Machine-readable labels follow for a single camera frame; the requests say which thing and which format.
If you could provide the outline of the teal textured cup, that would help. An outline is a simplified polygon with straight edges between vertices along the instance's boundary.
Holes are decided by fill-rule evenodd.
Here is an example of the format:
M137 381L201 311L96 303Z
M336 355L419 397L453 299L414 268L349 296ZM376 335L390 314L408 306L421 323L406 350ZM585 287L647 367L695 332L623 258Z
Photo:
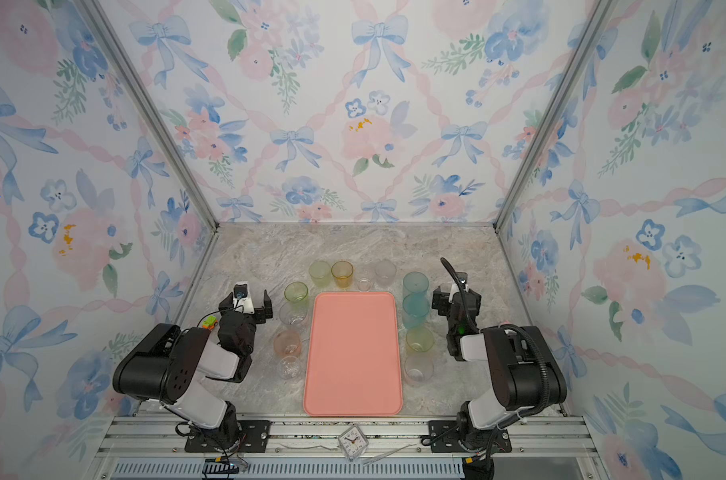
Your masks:
M411 295L425 297L429 289L428 277L419 271L411 271L405 274L402 281L403 296Z
M426 322L430 312L430 302L424 294L412 293L403 299L402 309L403 326L406 329L413 329Z

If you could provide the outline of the yellow green cup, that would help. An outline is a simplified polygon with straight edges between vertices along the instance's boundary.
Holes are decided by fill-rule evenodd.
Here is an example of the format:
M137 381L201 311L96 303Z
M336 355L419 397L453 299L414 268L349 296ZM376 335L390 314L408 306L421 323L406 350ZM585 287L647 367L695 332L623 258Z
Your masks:
M408 329L405 335L406 353L408 355L414 353L429 352L435 345L435 337L433 332L426 326L418 326Z

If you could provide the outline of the clear glass column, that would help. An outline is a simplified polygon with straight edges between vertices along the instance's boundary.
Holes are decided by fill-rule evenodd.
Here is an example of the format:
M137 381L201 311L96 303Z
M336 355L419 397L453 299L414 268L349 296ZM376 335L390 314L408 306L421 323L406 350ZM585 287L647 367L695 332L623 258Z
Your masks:
M305 303L284 303L279 309L279 320L289 328L303 329L306 327L309 307Z

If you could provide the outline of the clear pinkish cup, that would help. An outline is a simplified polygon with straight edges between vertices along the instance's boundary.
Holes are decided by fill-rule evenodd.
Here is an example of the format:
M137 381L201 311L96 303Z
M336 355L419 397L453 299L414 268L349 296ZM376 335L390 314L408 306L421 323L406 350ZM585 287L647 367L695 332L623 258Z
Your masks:
M413 386L428 383L434 375L434 363L427 353L412 353L408 355L403 365L404 379Z

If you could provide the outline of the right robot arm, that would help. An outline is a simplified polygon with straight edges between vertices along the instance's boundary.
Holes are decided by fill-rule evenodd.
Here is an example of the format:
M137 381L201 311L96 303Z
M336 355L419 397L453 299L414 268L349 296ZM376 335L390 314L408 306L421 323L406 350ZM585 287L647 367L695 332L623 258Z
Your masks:
M491 387L466 401L456 416L458 440L478 449L506 429L567 399L567 382L539 328L506 323L480 328L482 297L472 289L441 287L431 306L447 321L448 354L459 362L484 363Z

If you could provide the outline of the pink rectangular tray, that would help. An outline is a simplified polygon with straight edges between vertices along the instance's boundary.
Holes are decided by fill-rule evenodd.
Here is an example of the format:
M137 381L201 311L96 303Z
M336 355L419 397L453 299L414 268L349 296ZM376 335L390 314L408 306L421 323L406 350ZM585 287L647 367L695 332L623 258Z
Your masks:
M311 417L388 417L403 406L396 302L324 292L314 302L303 408Z

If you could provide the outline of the orange green toy block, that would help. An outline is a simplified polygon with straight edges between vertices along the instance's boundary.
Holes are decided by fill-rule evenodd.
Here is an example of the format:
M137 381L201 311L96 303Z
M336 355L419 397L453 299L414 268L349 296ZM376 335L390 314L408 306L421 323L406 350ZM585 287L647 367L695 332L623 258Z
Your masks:
M201 327L207 330L213 330L217 323L218 319L215 316L210 315L203 320L203 322L201 323Z

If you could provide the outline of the pink tinted glass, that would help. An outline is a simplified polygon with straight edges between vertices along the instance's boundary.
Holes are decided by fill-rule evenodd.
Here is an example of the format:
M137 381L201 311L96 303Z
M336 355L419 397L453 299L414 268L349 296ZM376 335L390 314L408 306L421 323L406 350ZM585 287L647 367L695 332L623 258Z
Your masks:
M299 357L302 351L300 333L295 329L283 329L273 337L273 350L277 358Z

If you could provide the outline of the small clear glass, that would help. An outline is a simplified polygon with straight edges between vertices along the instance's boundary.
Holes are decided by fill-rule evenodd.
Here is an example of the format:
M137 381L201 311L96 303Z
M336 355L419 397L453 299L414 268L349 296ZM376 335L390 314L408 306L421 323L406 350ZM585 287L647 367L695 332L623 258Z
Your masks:
M296 380L303 375L303 363L296 356L285 356L279 360L278 374L284 380Z

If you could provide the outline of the light green textured cup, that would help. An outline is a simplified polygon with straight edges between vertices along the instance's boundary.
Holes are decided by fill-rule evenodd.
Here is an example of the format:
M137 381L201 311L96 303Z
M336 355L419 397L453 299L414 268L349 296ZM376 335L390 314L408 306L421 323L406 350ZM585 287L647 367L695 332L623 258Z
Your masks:
M308 272L313 284L319 289L326 288L332 280L331 265L326 261L313 261Z

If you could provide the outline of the clear frosted cup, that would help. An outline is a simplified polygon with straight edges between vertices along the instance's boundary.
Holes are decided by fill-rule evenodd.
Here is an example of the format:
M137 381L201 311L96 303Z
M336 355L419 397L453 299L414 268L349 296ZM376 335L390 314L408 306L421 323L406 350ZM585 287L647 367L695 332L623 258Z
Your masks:
M359 291L368 292L374 288L375 274L370 266L361 266L355 273L355 285Z

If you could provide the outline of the amber yellow cup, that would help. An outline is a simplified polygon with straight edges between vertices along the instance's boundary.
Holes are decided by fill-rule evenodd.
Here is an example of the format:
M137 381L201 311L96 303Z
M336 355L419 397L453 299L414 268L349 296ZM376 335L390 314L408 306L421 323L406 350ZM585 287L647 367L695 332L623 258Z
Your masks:
M353 284L354 266L350 262L336 261L331 267L331 273L338 288L347 289Z

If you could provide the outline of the small white clock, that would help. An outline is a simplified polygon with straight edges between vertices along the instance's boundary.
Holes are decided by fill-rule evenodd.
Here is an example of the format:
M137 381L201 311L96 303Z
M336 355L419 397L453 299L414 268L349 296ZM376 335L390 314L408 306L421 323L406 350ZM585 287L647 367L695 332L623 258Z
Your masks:
M361 457L369 446L369 440L357 424L351 425L337 437L344 457L352 462Z

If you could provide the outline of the aluminium front rail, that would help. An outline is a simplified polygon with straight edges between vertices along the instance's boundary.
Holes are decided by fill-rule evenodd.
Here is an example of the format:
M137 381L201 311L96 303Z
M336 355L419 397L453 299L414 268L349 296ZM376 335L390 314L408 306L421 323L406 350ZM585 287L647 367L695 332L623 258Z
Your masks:
M170 414L112 422L88 479L605 479L580 417L532 417L471 443L447 417L246 415L222 453Z

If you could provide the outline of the left corner aluminium post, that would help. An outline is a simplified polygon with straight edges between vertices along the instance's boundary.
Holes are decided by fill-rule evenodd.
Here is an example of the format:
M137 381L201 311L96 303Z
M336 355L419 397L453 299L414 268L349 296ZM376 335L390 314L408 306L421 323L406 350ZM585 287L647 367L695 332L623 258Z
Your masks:
M74 4L83 16L87 26L94 33L99 45L104 48L109 61L124 78L130 98L138 108L148 130L169 160L182 186L187 190L192 203L202 214L206 225L213 232L216 232L219 227L218 220L214 217L209 203L192 175L192 171L176 148L172 135L164 125L158 108L142 83L138 70L129 58L101 5L98 1L91 0L75 1Z

